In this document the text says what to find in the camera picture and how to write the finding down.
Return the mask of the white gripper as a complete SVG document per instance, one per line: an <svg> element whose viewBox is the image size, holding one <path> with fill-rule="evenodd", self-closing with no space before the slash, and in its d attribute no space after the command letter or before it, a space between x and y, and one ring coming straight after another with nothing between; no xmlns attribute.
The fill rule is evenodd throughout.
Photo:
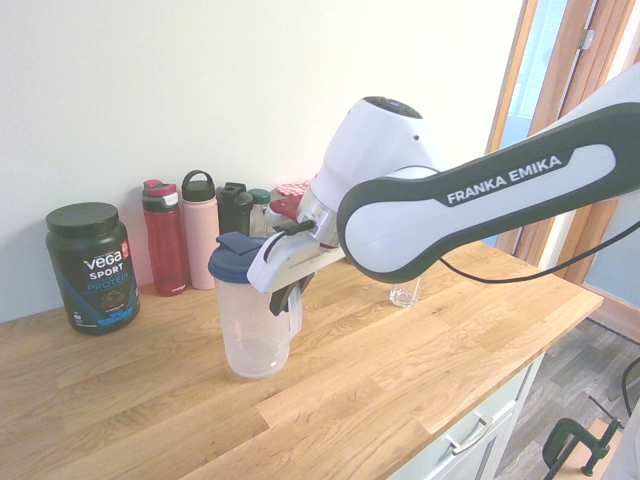
<svg viewBox="0 0 640 480"><path fill-rule="evenodd" d="M345 257L343 250L327 249L308 232L274 235L252 261L247 279L261 293L273 293L269 310L274 316L289 312L318 270Z"/></svg>

